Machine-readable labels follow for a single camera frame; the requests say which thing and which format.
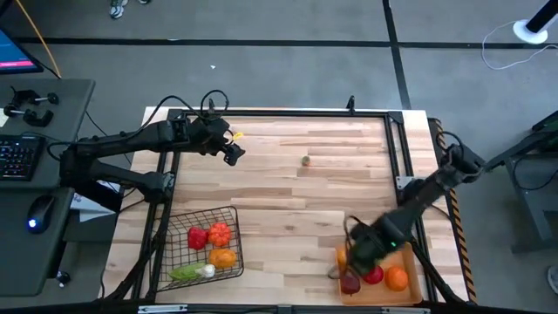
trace red apple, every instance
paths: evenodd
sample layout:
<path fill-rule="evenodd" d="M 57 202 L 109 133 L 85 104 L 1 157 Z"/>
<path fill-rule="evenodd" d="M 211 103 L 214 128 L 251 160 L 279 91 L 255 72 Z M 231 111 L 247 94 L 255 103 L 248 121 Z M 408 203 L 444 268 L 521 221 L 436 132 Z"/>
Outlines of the red apple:
<path fill-rule="evenodd" d="M 382 282 L 384 279 L 384 270 L 381 267 L 374 267 L 366 276 L 363 276 L 363 280 L 369 284 L 376 284 Z"/>

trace desk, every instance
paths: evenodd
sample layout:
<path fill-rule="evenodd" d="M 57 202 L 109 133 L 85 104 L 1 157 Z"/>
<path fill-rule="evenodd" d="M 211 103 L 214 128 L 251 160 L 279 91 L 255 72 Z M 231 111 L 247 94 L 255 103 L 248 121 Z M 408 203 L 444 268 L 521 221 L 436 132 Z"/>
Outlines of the desk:
<path fill-rule="evenodd" d="M 17 90 L 32 89 L 40 95 L 55 92 L 60 97 L 60 104 L 39 106 L 42 108 L 38 110 L 48 108 L 54 112 L 54 118 L 47 127 L 28 126 L 16 117 L 0 127 L 1 134 L 19 135 L 32 131 L 62 141 L 73 141 L 95 83 L 85 79 L 3 78 L 0 80 L 0 102 L 3 105 L 11 101 L 11 85 Z M 23 109 L 28 108 L 32 105 L 23 106 Z M 54 260 L 73 195 L 72 189 L 55 188 L 57 185 L 58 163 L 46 152 L 41 155 L 32 181 L 19 182 L 18 185 L 9 181 L 0 182 L 0 247 L 3 250 L 0 257 L 0 296 L 35 296 L 43 289 L 44 280 L 52 273 L 52 268 L 56 270 L 58 265 Z M 43 234 L 32 235 L 25 227 L 29 207 L 37 197 L 48 193 L 56 196 L 51 225 Z"/>
<path fill-rule="evenodd" d="M 152 111 L 147 108 L 145 118 Z M 153 121 L 166 116 L 167 109 L 161 108 Z M 414 173 L 427 176 L 437 169 L 437 161 L 425 112 L 404 111 L 403 116 Z M 171 215 L 235 206 L 244 273 L 160 292 L 157 303 L 340 304 L 337 282 L 325 274 L 335 246 L 344 240 L 344 216 L 351 213 L 367 222 L 396 207 L 384 122 L 357 117 L 226 120 L 233 131 L 245 134 L 237 143 L 246 154 L 235 167 L 220 156 L 182 154 Z M 310 167 L 301 167 L 304 155 L 310 156 Z M 157 161 L 155 153 L 136 153 L 132 170 L 153 171 Z M 123 206 L 141 197 L 131 195 Z M 436 205 L 447 210 L 442 200 Z M 105 267 L 107 294 L 136 262 L 147 207 L 142 203 L 118 219 Z M 453 290 L 468 299 L 452 224 L 433 208 L 423 219 L 433 264 Z M 425 297 L 424 274 L 417 265 Z"/>

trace garlic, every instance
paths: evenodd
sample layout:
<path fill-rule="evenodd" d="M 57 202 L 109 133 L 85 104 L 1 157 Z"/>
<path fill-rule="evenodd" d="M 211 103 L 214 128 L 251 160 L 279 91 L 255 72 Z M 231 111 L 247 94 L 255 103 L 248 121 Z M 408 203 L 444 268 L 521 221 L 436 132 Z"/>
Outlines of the garlic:
<path fill-rule="evenodd" d="M 215 266 L 213 264 L 207 264 L 202 268 L 195 270 L 195 272 L 204 278 L 211 278 L 215 276 Z"/>

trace cable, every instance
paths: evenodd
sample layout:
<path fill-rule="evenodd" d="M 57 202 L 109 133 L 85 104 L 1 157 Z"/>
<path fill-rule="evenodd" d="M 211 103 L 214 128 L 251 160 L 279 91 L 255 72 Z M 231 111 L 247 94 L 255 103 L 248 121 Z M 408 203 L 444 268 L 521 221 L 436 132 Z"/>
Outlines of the cable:
<path fill-rule="evenodd" d="M 442 149 L 444 151 L 444 153 L 447 154 L 447 147 L 446 147 L 446 145 L 443 145 L 442 142 L 441 142 L 442 135 L 444 135 L 444 134 L 453 137 L 457 141 L 457 143 L 459 144 L 460 158 L 463 159 L 463 156 L 465 156 L 465 148 L 463 146 L 463 141 L 461 141 L 459 136 L 455 135 L 454 133 L 451 133 L 451 132 L 448 132 L 448 131 L 438 132 L 436 134 L 436 145 L 438 145 L 438 147 L 440 147 L 440 149 Z M 448 157 L 451 161 L 452 156 L 450 154 L 448 154 Z"/>
<path fill-rule="evenodd" d="M 54 72 L 54 70 L 52 70 L 50 67 L 46 66 L 43 62 L 41 62 L 41 60 L 35 58 L 35 60 L 41 65 L 43 66 L 43 68 L 45 68 L 46 70 L 48 70 L 48 72 L 52 73 L 52 75 L 54 75 L 57 79 L 62 79 L 60 76 L 58 76 L 58 74 L 56 72 Z"/>
<path fill-rule="evenodd" d="M 151 122 L 151 120 L 153 119 L 153 117 L 155 116 L 155 114 L 159 111 L 160 107 L 163 106 L 163 104 L 165 102 L 167 102 L 170 99 L 176 99 L 178 100 L 182 105 L 186 106 L 188 109 L 190 109 L 190 111 L 192 113 L 194 113 L 196 116 L 198 116 L 200 119 L 206 119 L 204 117 L 201 117 L 200 114 L 198 112 L 196 112 L 184 99 L 178 97 L 178 96 L 174 96 L 174 95 L 170 95 L 170 96 L 166 96 L 164 99 L 162 99 L 159 104 L 157 104 L 157 106 L 155 107 L 155 110 L 153 110 L 153 113 L 151 113 L 151 115 L 149 116 L 149 118 L 147 119 L 147 121 L 139 127 L 139 129 L 137 131 L 135 131 L 134 133 L 123 137 L 121 139 L 117 139 L 112 141 L 112 143 L 119 143 L 119 142 L 124 142 L 127 140 L 130 140 L 136 136 L 138 136 L 138 134 L 141 133 L 141 131 L 143 131 L 144 128 L 146 128 L 146 126 L 149 125 L 149 123 Z M 54 154 L 52 153 L 52 148 L 55 146 L 61 146 L 61 145 L 97 145 L 97 143 L 91 143 L 91 142 L 70 142 L 70 141 L 60 141 L 60 142 L 56 142 L 56 143 L 51 143 L 46 147 L 46 151 L 47 153 L 54 159 L 57 161 L 60 161 L 60 159 L 58 157 L 54 157 Z"/>
<path fill-rule="evenodd" d="M 525 60 L 513 62 L 511 65 L 504 65 L 504 66 L 501 66 L 501 67 L 497 67 L 497 66 L 493 66 L 493 65 L 488 64 L 487 58 L 485 57 L 485 42 L 487 41 L 488 37 L 490 37 L 490 35 L 494 34 L 494 32 L 497 31 L 497 30 L 499 30 L 500 28 L 506 27 L 506 26 L 508 26 L 508 25 L 510 25 L 510 24 L 513 24 L 513 23 L 515 23 L 515 22 L 517 22 L 517 21 L 507 22 L 507 23 L 505 23 L 505 24 L 502 24 L 502 25 L 496 27 L 496 28 L 493 29 L 491 32 L 489 32 L 489 33 L 484 37 L 484 39 L 482 39 L 482 50 L 480 51 L 480 55 L 481 55 L 481 57 L 482 57 L 482 61 L 484 61 L 485 65 L 487 65 L 490 69 L 492 69 L 492 70 L 506 70 L 506 69 L 511 68 L 512 66 L 519 65 L 519 64 L 522 64 L 522 63 L 526 63 L 526 62 L 531 61 L 531 59 L 534 58 L 534 56 L 536 56 L 536 55 L 538 55 L 539 53 L 545 51 L 547 48 L 553 47 L 553 48 L 558 49 L 558 46 L 557 46 L 557 45 L 555 45 L 555 44 L 549 44 L 549 45 L 545 46 L 544 48 L 538 50 L 537 52 L 533 53 L 533 54 L 531 55 L 531 57 L 526 58 Z"/>
<path fill-rule="evenodd" d="M 124 198 L 126 198 L 126 197 L 130 196 L 130 195 L 131 195 L 131 194 L 132 194 L 133 192 L 135 192 L 135 191 L 136 191 L 136 189 L 137 189 L 137 188 L 133 188 L 133 189 L 131 189 L 131 190 L 130 190 L 130 192 L 128 192 L 127 194 L 125 194 L 124 196 L 122 196 L 122 198 L 124 199 Z"/>
<path fill-rule="evenodd" d="M 132 203 L 132 204 L 130 204 L 130 205 L 128 205 L 128 206 L 122 208 L 122 209 L 119 211 L 119 213 L 122 214 L 123 211 L 125 211 L 125 210 L 127 210 L 127 209 L 129 209 L 129 208 L 132 208 L 132 207 L 134 207 L 134 206 L 136 206 L 136 205 L 142 203 L 142 202 L 145 201 L 145 200 L 146 200 L 146 199 L 142 199 L 142 200 L 140 200 L 140 201 L 136 201 L 135 203 Z"/>
<path fill-rule="evenodd" d="M 101 298 L 105 298 L 105 283 L 103 283 L 103 275 L 105 274 L 105 269 L 101 270 Z"/>
<path fill-rule="evenodd" d="M 439 208 L 439 207 L 436 206 L 436 205 L 430 205 L 430 207 L 431 207 L 431 208 L 434 208 L 434 209 L 437 209 L 440 213 L 444 214 L 444 216 L 447 217 L 447 219 L 450 219 L 450 220 L 452 219 L 452 218 L 450 218 L 450 215 L 447 214 L 447 212 L 446 212 L 444 209 Z"/>
<path fill-rule="evenodd" d="M 347 226 L 347 221 L 349 221 L 349 219 L 352 219 L 354 221 L 357 222 L 357 224 L 363 225 L 365 228 L 368 227 L 364 222 L 362 222 L 360 219 L 356 218 L 354 215 L 348 215 L 343 219 L 343 231 L 345 233 L 345 250 L 347 252 L 352 250 L 352 243 L 350 242 L 350 232 L 349 232 L 349 227 Z M 350 256 L 347 256 L 347 264 L 350 264 Z M 327 273 L 327 277 L 329 279 L 339 279 L 339 277 L 335 277 L 333 276 L 332 270 L 336 270 L 337 267 L 332 268 L 330 271 L 328 271 Z"/>
<path fill-rule="evenodd" d="M 21 4 L 21 1 L 16 0 L 16 2 L 17 2 L 17 5 L 19 5 L 19 9 L 21 9 L 21 11 L 24 13 L 25 17 L 27 17 L 27 20 L 31 24 L 31 27 L 33 27 L 33 30 L 35 30 L 35 33 L 37 34 L 38 38 L 41 40 L 41 43 L 43 44 L 43 47 L 46 50 L 46 53 L 49 55 L 49 58 L 51 59 L 52 65 L 54 65 L 54 69 L 56 70 L 56 76 L 58 78 L 62 78 L 62 74 L 60 74 L 60 70 L 58 69 L 58 65 L 56 64 L 56 61 L 54 61 L 54 57 L 52 56 L 52 53 L 51 53 L 51 50 L 49 49 L 49 46 L 46 45 L 46 42 L 44 41 L 43 36 L 41 36 L 41 32 L 38 31 L 37 26 L 33 22 L 33 19 L 27 13 L 27 10 L 25 9 L 24 5 Z"/>
<path fill-rule="evenodd" d="M 227 132 L 230 134 L 230 141 L 227 143 L 227 146 L 231 146 L 235 143 L 235 134 L 230 129 L 228 129 Z"/>
<path fill-rule="evenodd" d="M 107 134 L 105 131 L 103 131 L 103 129 L 102 129 L 97 123 L 95 123 L 95 121 L 93 120 L 93 118 L 91 117 L 91 115 L 90 115 L 87 111 L 85 111 L 85 115 L 87 116 L 87 118 L 89 118 L 89 120 L 91 121 L 91 123 L 93 123 L 93 125 L 94 125 L 95 127 L 97 127 L 97 129 L 98 129 L 103 135 L 108 136 L 108 134 Z"/>
<path fill-rule="evenodd" d="M 111 189 L 112 189 L 112 191 L 114 191 L 114 193 L 117 194 L 117 193 L 119 192 L 119 191 L 116 190 L 115 187 L 112 186 L 112 183 L 111 183 L 111 182 L 107 182 L 106 184 L 108 184 L 108 186 L 111 187 Z"/>
<path fill-rule="evenodd" d="M 222 91 L 222 90 L 211 90 L 209 92 L 207 92 L 205 95 L 203 95 L 203 97 L 201 98 L 201 102 L 200 102 L 200 114 L 203 114 L 203 103 L 206 101 L 206 98 L 209 97 L 212 93 L 219 93 L 221 95 L 223 95 L 223 97 L 225 98 L 225 108 L 223 109 L 223 111 L 221 112 L 221 114 L 219 114 L 218 116 L 210 119 L 210 121 L 219 119 L 220 117 L 222 117 L 222 115 L 228 110 L 228 96 L 227 94 Z"/>
<path fill-rule="evenodd" d="M 60 141 L 59 139 L 56 139 L 56 138 L 53 138 L 53 137 L 51 137 L 51 136 L 44 135 L 44 134 L 41 134 L 41 133 L 37 133 L 37 132 L 25 131 L 25 132 L 21 133 L 22 136 L 24 136 L 24 135 L 26 135 L 26 134 L 30 134 L 30 135 L 35 135 L 35 136 L 43 137 L 43 138 L 46 138 L 46 139 L 49 139 L 49 140 Z"/>
<path fill-rule="evenodd" d="M 91 123 L 93 123 L 93 125 L 94 125 L 95 127 L 97 127 L 97 129 L 98 129 L 103 135 L 108 136 L 108 134 L 107 134 L 105 131 L 103 131 L 103 129 L 95 122 L 95 120 L 93 120 L 93 118 L 91 117 L 91 115 L 90 115 L 87 111 L 85 111 L 85 115 L 87 116 L 87 118 L 89 118 L 89 120 L 91 121 Z M 126 158 L 126 160 L 128 160 L 128 163 L 129 163 L 130 165 L 132 165 L 132 161 L 130 160 L 130 158 L 128 158 L 128 156 L 126 156 L 126 154 L 122 154 L 122 155 L 124 155 L 124 158 Z"/>
<path fill-rule="evenodd" d="M 524 160 L 528 155 L 524 154 L 523 156 L 521 156 L 514 164 L 514 169 L 512 170 L 512 179 L 514 180 L 515 184 L 517 185 L 518 188 L 522 189 L 522 190 L 526 190 L 526 191 L 536 191 L 539 190 L 541 188 L 546 187 L 548 184 L 550 184 L 550 182 L 552 182 L 552 180 L 554 179 L 554 177 L 558 174 L 558 169 L 556 169 L 552 175 L 550 175 L 550 178 L 548 178 L 548 180 L 546 180 L 544 183 L 542 183 L 540 186 L 538 187 L 534 187 L 534 188 L 528 188 L 528 187 L 524 187 L 522 186 L 518 181 L 517 181 L 517 175 L 516 175 L 516 170 L 517 170 L 517 166 L 520 164 L 520 162 L 522 160 Z"/>

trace wooden tabletop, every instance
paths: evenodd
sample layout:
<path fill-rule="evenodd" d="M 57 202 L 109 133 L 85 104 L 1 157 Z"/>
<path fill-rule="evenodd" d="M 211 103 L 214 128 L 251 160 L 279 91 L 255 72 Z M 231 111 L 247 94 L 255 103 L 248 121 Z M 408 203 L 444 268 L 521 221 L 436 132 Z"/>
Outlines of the wooden tabletop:
<path fill-rule="evenodd" d="M 165 119 L 168 109 L 161 108 L 153 121 Z M 152 112 L 148 107 L 144 119 Z M 427 176 L 437 169 L 437 162 L 426 114 L 403 114 L 414 173 Z M 226 165 L 222 155 L 183 154 L 172 215 L 235 206 L 244 273 L 220 282 L 160 292 L 157 302 L 340 304 L 337 282 L 325 274 L 334 263 L 335 246 L 344 240 L 345 215 L 369 222 L 396 207 L 383 121 L 301 117 L 226 120 L 233 131 L 244 133 L 236 142 L 246 154 L 235 167 Z M 305 155 L 310 157 L 309 167 L 301 165 Z M 158 156 L 136 153 L 132 170 L 154 171 Z M 139 193 L 130 195 L 123 206 L 141 198 Z M 444 201 L 436 205 L 447 211 Z M 147 207 L 142 203 L 119 217 L 105 268 L 106 294 L 138 258 Z M 452 224 L 433 208 L 426 210 L 423 219 L 432 263 L 453 291 L 467 299 Z M 416 264 L 426 298 L 423 271 L 418 261 Z"/>

